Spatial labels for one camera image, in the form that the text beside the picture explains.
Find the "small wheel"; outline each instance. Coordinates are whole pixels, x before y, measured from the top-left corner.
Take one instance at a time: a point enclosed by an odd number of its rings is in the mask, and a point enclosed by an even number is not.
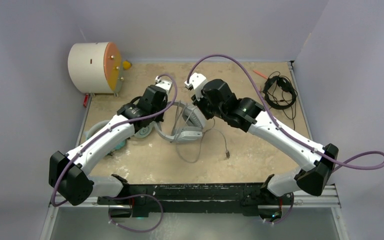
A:
[[[139,131],[137,131],[134,136],[138,139],[143,139],[148,136],[152,132],[153,124],[150,124],[146,127],[142,127]]]

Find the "sandy floor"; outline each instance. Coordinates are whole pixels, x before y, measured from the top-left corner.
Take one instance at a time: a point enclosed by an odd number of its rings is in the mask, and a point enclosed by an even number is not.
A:
[[[154,84],[155,77],[162,73],[169,73],[177,80],[177,99],[190,103],[193,94],[184,88],[183,82],[192,65],[193,63],[134,64],[131,69],[125,71],[124,82],[118,97],[96,95],[92,99],[85,131],[97,122],[112,118],[123,104],[136,96],[141,96],[147,86]],[[274,71],[280,71],[282,75],[291,78],[286,62],[245,62],[244,66],[250,72],[256,69],[269,75]],[[204,62],[198,66],[196,72],[205,75],[209,80],[223,79],[238,98],[250,97],[258,100],[245,74],[233,63]],[[251,75],[257,85],[264,84],[265,79],[253,72]],[[276,94],[280,95],[280,93],[280,90],[276,90]],[[172,99],[172,97],[173,90],[168,98]],[[299,103],[296,110],[296,131],[308,137]],[[169,133],[173,127],[175,111],[176,108],[172,107],[164,115],[162,129],[166,133]],[[281,110],[272,109],[272,112],[281,122],[290,127],[293,126],[292,121],[287,119]],[[287,109],[286,113],[290,116],[291,109]],[[212,120],[207,121],[207,128],[212,124]],[[133,184],[263,182],[270,174],[284,173],[297,166],[288,156],[268,142],[240,129],[231,128],[221,119],[216,119],[215,127],[227,138],[229,159],[225,156],[223,137],[217,131],[210,131],[205,135],[199,161],[186,163],[177,155],[175,145],[162,140],[153,130],[146,138],[132,137],[127,141],[126,146],[114,152],[113,156],[106,156],[101,160],[91,175],[118,174]],[[199,141],[182,144],[179,149],[186,159],[193,160],[198,154]]]

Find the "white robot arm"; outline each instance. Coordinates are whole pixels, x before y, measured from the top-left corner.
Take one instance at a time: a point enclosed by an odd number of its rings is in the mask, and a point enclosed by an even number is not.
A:
[[[123,105],[117,114],[91,138],[68,151],[55,152],[49,162],[49,184],[72,205],[81,204],[88,197],[116,197],[123,189],[125,179],[118,175],[90,176],[92,169],[119,143],[132,137],[141,128],[163,120],[163,114],[133,123],[128,120],[158,113],[168,105],[172,82],[155,79],[156,84],[146,88],[142,96]],[[69,169],[62,174],[70,163]]]
[[[207,119],[219,117],[233,128],[242,129],[246,133],[262,138],[299,165],[297,169],[285,174],[269,176],[262,191],[268,191],[268,195],[276,197],[299,190],[314,196],[322,194],[334,164],[317,154],[317,151],[335,159],[338,155],[336,146],[333,144],[323,146],[307,139],[278,120],[279,126],[276,126],[262,105],[248,97],[236,98],[228,84],[221,79],[208,81],[204,75],[194,73],[185,85],[194,91],[193,104]],[[304,148],[291,140],[280,131],[280,128],[314,150]]]

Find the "gray wall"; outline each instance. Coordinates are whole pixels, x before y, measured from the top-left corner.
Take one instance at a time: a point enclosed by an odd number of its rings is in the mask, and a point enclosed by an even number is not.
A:
[[[327,2],[69,0],[89,41],[114,41],[132,61],[190,61],[211,53],[294,60]]]
[[[338,145],[340,160],[384,151],[384,1],[329,1],[295,74],[315,140]],[[342,168],[332,178],[351,238],[384,239],[384,168]]]
[[[83,95],[67,56],[84,39],[64,1],[0,0],[0,239],[38,239],[49,157],[75,144]]]

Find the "wire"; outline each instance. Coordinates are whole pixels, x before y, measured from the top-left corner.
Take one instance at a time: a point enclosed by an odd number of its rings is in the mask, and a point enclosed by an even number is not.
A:
[[[289,214],[291,214],[292,207],[294,206],[294,202],[295,202],[295,195],[293,192],[291,192],[290,196],[292,197],[292,200],[291,200],[289,209],[287,210],[287,212],[285,213],[284,216],[282,216],[279,220],[273,221],[272,224],[280,224],[289,216]]]
[[[59,177],[56,180],[55,186],[53,187],[52,196],[50,198],[50,202],[51,202],[52,206],[59,207],[62,204],[67,202],[67,200],[63,200],[62,202],[59,202],[59,203],[55,202],[55,200],[56,200],[55,198],[57,197],[57,191],[58,191],[58,188],[60,187],[60,183],[61,183],[64,175],[67,173],[68,169],[70,168],[70,166],[79,158],[80,155],[82,155],[88,148],[90,148],[92,144],[94,144],[97,140],[102,138],[105,134],[109,133],[110,130],[113,129],[113,128],[116,128],[116,127],[121,126],[123,124],[133,123],[133,122],[142,121],[142,120],[145,120],[145,119],[150,119],[150,118],[156,117],[156,116],[164,113],[165,111],[167,111],[173,105],[173,103],[176,101],[176,98],[178,96],[178,88],[177,88],[177,85],[176,85],[176,81],[174,80],[174,78],[171,75],[169,75],[167,73],[159,75],[158,78],[161,78],[161,77],[164,77],[164,76],[168,77],[171,80],[172,84],[174,85],[173,100],[169,104],[167,104],[167,106],[163,110],[161,110],[159,112],[156,112],[156,113],[148,115],[148,116],[142,116],[142,117],[132,118],[132,119],[129,119],[129,120],[126,120],[126,121],[118,122],[118,123],[114,124],[113,126],[107,128],[105,131],[101,132],[100,134],[98,134],[94,138],[91,138],[91,140],[87,144],[85,144],[84,147],[82,147],[79,150],[78,153],[76,153],[73,156],[73,158],[67,163],[67,165],[65,165],[64,169],[59,174]],[[157,203],[159,205],[161,205],[161,203],[155,197],[153,197],[153,196],[150,196],[150,197],[155,199],[157,201]]]
[[[281,73],[279,72],[279,71],[275,71],[275,72],[272,72],[271,74],[270,74],[270,76],[269,76],[269,78],[273,75],[273,74],[275,74],[275,73],[279,73],[279,77],[280,78],[284,78],[285,80],[287,80],[288,82],[289,82],[289,84],[292,86],[292,83],[291,83],[291,80],[287,77],[287,76],[285,76],[285,75],[280,75]],[[267,91],[267,94],[270,96],[270,97],[272,97],[274,100],[272,100],[272,102],[274,102],[274,103],[276,103],[277,105],[280,105],[279,103],[287,103],[287,104],[290,104],[290,102],[292,101],[292,99],[290,99],[290,100],[286,100],[285,99],[285,97],[284,97],[284,93],[285,93],[285,91],[282,89],[282,99],[281,100],[278,100],[278,98],[277,97],[275,97],[275,91],[276,91],[276,89],[278,88],[278,85],[277,84],[274,84],[274,89],[273,89],[273,91],[270,93],[269,91]],[[296,95],[298,95],[298,92],[297,92],[297,90],[295,90],[295,88],[294,87],[292,87],[292,89],[295,91],[295,94]],[[285,111],[285,109],[282,109],[282,112],[283,112],[283,114],[289,119],[289,120],[292,120],[292,124],[293,124],[293,130],[295,130],[295,128],[296,128],[296,126],[295,126],[295,117],[297,116],[297,102],[295,102],[295,104],[294,104],[294,106],[292,107],[291,106],[291,108],[290,108],[290,111],[291,111],[291,117],[289,117],[288,116],[288,114],[286,113],[286,111]]]
[[[187,76],[186,83],[189,83],[189,79],[191,78],[192,74],[194,73],[195,68],[202,61],[204,61],[204,60],[206,60],[208,58],[212,58],[212,57],[226,58],[226,59],[231,60],[235,64],[237,64],[243,70],[245,75],[248,77],[249,81],[252,84],[252,87],[254,88],[255,92],[258,95],[258,98],[261,100],[261,103],[264,105],[264,108],[267,110],[266,113],[268,114],[268,116],[270,117],[271,121],[274,123],[276,128],[279,129],[284,135],[286,135],[292,141],[294,141],[294,142],[298,143],[299,145],[301,145],[301,146],[311,150],[313,153],[316,153],[316,154],[320,155],[321,157],[323,157],[323,158],[325,158],[325,159],[327,159],[327,160],[329,160],[329,161],[339,165],[333,171],[338,170],[340,167],[347,167],[347,168],[350,168],[350,169],[357,169],[357,170],[375,170],[375,169],[380,169],[380,168],[384,167],[384,152],[382,152],[382,151],[377,151],[377,150],[375,150],[375,151],[366,151],[366,152],[357,154],[357,155],[355,155],[355,156],[345,160],[344,162],[341,162],[341,161],[337,161],[337,160],[333,159],[332,157],[326,155],[324,152],[321,152],[321,151],[317,150],[315,147],[312,147],[312,146],[308,145],[307,143],[305,143],[305,142],[297,139],[296,137],[292,136],[291,134],[289,134],[286,130],[284,130],[282,128],[282,126],[279,125],[279,123],[276,120],[275,116],[273,116],[272,112],[269,110],[269,106],[267,105],[266,101],[264,101],[263,97],[261,96],[261,94],[259,92],[259,89],[258,89],[256,83],[254,82],[253,78],[251,77],[250,73],[245,69],[245,67],[240,62],[238,62],[236,59],[234,59],[231,56],[228,56],[228,55],[225,55],[225,54],[211,54],[211,55],[204,56],[203,58],[198,60],[193,65],[192,69],[190,70],[190,72],[189,72],[189,74]],[[349,162],[351,162],[351,161],[353,161],[353,160],[355,160],[357,158],[360,158],[360,157],[366,156],[366,155],[372,155],[372,154],[377,154],[377,155],[383,156],[383,162],[380,163],[380,164],[377,164],[377,165],[373,165],[373,166],[359,166],[359,165],[348,164]]]
[[[152,195],[149,195],[149,194],[135,194],[135,195],[125,196],[125,197],[108,197],[107,196],[105,198],[112,199],[112,200],[133,199],[133,204],[135,204],[134,198],[137,198],[137,197],[148,197],[148,198],[151,198],[152,200],[154,200],[158,204],[159,209],[161,210],[161,216],[159,217],[158,222],[153,227],[151,227],[149,229],[145,229],[145,230],[138,230],[138,229],[130,228],[128,226],[123,226],[123,225],[121,225],[118,222],[115,222],[113,220],[113,218],[111,217],[111,210],[110,209],[108,210],[108,218],[109,218],[109,222],[108,223],[109,224],[114,224],[115,226],[117,226],[119,228],[128,230],[130,232],[134,232],[134,233],[148,233],[148,232],[151,232],[152,230],[156,229],[161,224],[161,222],[163,221],[163,216],[164,216],[163,205],[161,205],[161,202],[156,197],[154,197]]]
[[[204,140],[204,137],[206,136],[206,133],[208,133],[210,130],[215,130],[217,132],[219,132],[221,134],[221,136],[223,136],[223,139],[224,139],[224,148],[226,150],[226,157],[229,158],[230,157],[230,151],[228,150],[228,141],[226,140],[226,137],[225,135],[223,134],[222,131],[218,130],[217,128],[214,128],[216,126],[216,120],[213,118],[213,125],[211,128],[205,130],[204,132],[202,132],[202,137],[201,137],[201,140],[199,141],[199,150],[198,150],[198,155],[196,156],[195,160],[193,161],[189,161],[189,160],[186,160],[186,158],[184,158],[182,156],[182,154],[180,153],[179,151],[179,145],[178,143],[176,142],[175,143],[175,149],[176,149],[176,153],[177,155],[185,162],[187,162],[188,164],[194,164],[196,162],[198,162],[198,160],[200,159],[200,156],[201,156],[201,149],[202,149],[202,146],[203,146],[203,140]]]

